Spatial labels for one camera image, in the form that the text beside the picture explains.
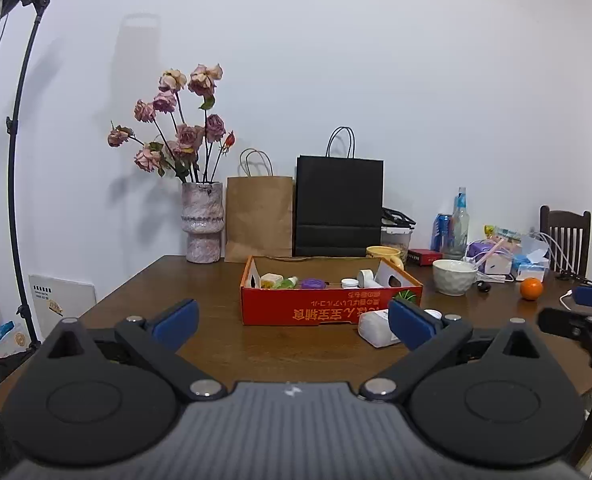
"orange box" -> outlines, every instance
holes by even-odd
[[[361,269],[371,269],[384,288],[341,288],[343,278],[355,278]],[[298,280],[317,278],[324,289],[260,288],[267,272]],[[240,281],[240,308],[246,325],[319,325],[331,322],[358,323],[368,310],[384,310],[396,294],[420,304],[423,284],[380,258],[269,258],[249,256]]]

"black round object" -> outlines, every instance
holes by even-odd
[[[175,420],[173,391],[153,373],[84,356],[46,361],[28,370],[33,376],[21,378],[3,409],[9,436],[34,460],[118,462],[156,444]]]
[[[491,283],[484,282],[483,280],[480,280],[479,282],[477,282],[476,286],[478,287],[478,290],[480,292],[489,292],[490,290],[492,290]]]
[[[457,460],[494,468],[546,462],[573,445],[584,423],[580,399],[560,374],[539,358],[484,356],[428,376],[413,391],[410,415]]]

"chair backrest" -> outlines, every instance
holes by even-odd
[[[573,272],[585,277],[587,261],[589,259],[589,235],[591,234],[591,213],[585,211],[578,215],[570,211],[551,211],[548,206],[540,208],[540,230],[551,236],[562,248],[550,244],[550,268],[556,272],[568,270],[567,261],[573,267]]]

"ceramic bowl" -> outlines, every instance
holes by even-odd
[[[447,296],[463,296],[476,281],[473,264],[459,260],[436,260],[433,263],[433,281],[438,292]]]

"metal screw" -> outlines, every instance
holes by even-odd
[[[194,395],[200,397],[213,397],[221,391],[222,386],[214,379],[200,379],[191,383],[189,389]]]
[[[388,395],[396,389],[396,383],[391,379],[376,377],[365,383],[365,390],[372,395]]]

